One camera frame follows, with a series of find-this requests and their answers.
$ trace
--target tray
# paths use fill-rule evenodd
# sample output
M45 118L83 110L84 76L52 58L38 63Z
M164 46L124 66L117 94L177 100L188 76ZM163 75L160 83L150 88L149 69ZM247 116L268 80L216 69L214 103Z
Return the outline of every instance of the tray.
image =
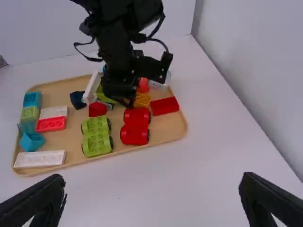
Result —
M14 172L22 176L34 176L46 172L75 166L98 159L120 155L134 150L141 150L142 148L155 146L165 142L170 142L183 138L187 133L187 122L182 111L175 113L155 116L151 119L150 140L147 145L143 146L130 146L124 145L120 140L120 129L124 125L123 113L125 107L116 105L113 111L109 111L106 116L110 119L112 125L111 136L114 141L113 152L107 155L102 155L93 158L86 158L82 153L81 143L83 135L81 133L80 125L84 120L89 118L88 108L75 110L70 102L69 94L73 91L84 91L91 74L74 77L71 79L59 80L45 84L38 84L28 90L41 91L42 103L41 108L55 107L55 106L68 106L67 126L65 130L53 131L42 133L46 143L38 150L61 150L65 149L66 160L65 164L61 166L46 167L46 168L29 168L29 169L14 169ZM151 89L149 91L152 100L167 98L174 96L172 90L168 88L166 91L159 91ZM18 142L20 134L16 139L15 154L13 157L12 166L16 160L19 152L23 152Z

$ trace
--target blue lego brick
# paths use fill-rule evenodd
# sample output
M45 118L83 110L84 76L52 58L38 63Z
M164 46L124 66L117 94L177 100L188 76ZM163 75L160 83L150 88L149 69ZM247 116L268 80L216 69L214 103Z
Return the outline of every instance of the blue lego brick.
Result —
M84 91L74 91L70 93L71 104L76 110L86 107L86 103L82 102Z
M24 133L19 141L20 147L25 152L33 152L38 150L45 143L45 139L38 133L26 134Z
M21 135L23 133L35 134L36 133L36 123L37 123L37 121L20 122L18 124L20 134Z
M40 91L28 92L24 95L23 108L36 106L40 109L42 94Z

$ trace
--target white table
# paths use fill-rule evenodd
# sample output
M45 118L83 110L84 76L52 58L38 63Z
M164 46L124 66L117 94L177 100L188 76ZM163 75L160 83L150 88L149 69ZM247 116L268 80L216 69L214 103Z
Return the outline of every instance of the white table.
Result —
M303 198L303 185L192 36L167 42L171 86L188 121L179 141L71 167L60 226L248 226L238 185L252 171ZM157 44L142 45L160 58ZM0 201L44 179L11 170L26 90L102 64L79 55L0 69Z

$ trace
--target red lego brick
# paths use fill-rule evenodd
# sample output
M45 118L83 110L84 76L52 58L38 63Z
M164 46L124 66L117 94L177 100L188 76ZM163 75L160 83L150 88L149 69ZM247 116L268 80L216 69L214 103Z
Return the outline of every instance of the red lego brick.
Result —
M141 78L139 82L138 92L147 93L151 88L148 86L148 79Z
M89 105L89 117L98 117L107 113L107 106L101 102L94 102Z
M124 125L120 131L120 138L126 145L145 145L150 139L150 130L147 125Z
M149 109L138 107L124 111L124 123L127 125L148 125L152 116Z
M168 114L179 110L179 103L174 96L151 101L150 106L153 116Z
M53 117L37 121L36 132L57 131L66 129L66 117Z

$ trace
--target dark blue lego brick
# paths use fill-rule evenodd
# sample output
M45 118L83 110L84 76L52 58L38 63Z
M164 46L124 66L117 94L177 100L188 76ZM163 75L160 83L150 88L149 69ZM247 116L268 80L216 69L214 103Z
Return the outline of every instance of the dark blue lego brick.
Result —
M86 103L82 102L84 91L74 91L70 93L71 104L76 110L86 107Z
M41 99L42 99L42 94L40 91L28 92L24 95L23 108L36 106L38 109L40 109Z
M45 143L45 139L38 133L26 134L24 133L19 141L20 147L25 152L33 152L38 150Z

